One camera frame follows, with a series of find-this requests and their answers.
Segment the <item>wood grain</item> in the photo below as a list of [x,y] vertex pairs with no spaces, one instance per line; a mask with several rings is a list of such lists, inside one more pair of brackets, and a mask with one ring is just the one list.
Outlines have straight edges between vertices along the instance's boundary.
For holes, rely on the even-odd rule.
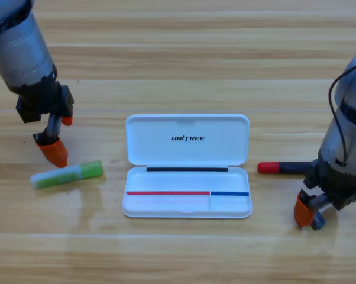
[[[31,136],[47,116],[23,124],[0,78],[0,284],[356,283],[356,203],[298,230],[302,177],[256,171],[316,158],[356,0],[38,0],[35,16],[76,101],[69,164],[100,159],[105,176],[35,191],[30,176],[54,169]],[[188,112],[250,119],[253,214],[126,218],[126,118]]]

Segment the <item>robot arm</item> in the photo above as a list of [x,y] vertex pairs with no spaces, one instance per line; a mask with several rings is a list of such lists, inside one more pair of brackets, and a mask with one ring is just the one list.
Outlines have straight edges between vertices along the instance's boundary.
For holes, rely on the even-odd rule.
[[319,210],[332,204],[341,210],[356,201],[356,56],[331,85],[338,82],[335,101],[337,110],[323,139],[318,158],[312,162],[260,163],[261,173],[305,174],[308,189],[318,186],[323,194],[309,195],[303,189],[297,196],[294,217],[299,227],[310,225],[318,230],[325,225]]
[[19,95],[16,110],[25,123],[50,114],[48,126],[34,134],[46,159],[67,165],[67,151],[59,139],[60,124],[72,124],[73,97],[61,86],[57,69],[32,13],[34,0],[0,0],[0,75]]

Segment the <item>white case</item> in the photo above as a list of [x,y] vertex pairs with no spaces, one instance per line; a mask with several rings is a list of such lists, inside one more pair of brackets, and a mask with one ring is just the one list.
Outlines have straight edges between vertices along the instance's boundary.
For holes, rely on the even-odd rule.
[[249,120],[241,114],[140,114],[126,121],[123,212],[138,218],[245,218]]

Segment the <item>green glue stick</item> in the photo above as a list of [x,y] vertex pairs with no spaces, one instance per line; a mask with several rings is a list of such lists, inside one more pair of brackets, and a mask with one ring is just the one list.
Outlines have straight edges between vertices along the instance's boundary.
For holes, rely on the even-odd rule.
[[40,189],[102,175],[102,162],[95,161],[77,164],[63,169],[51,170],[49,172],[37,173],[36,175],[31,176],[31,183],[34,188]]

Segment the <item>black strip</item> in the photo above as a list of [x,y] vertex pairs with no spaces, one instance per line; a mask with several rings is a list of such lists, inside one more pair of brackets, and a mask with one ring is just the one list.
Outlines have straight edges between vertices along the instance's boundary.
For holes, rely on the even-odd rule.
[[147,167],[147,172],[227,172],[227,167]]
[[342,102],[339,108],[344,116],[356,125],[356,109],[348,106],[345,102]]
[[279,162],[279,173],[305,174],[310,162]]

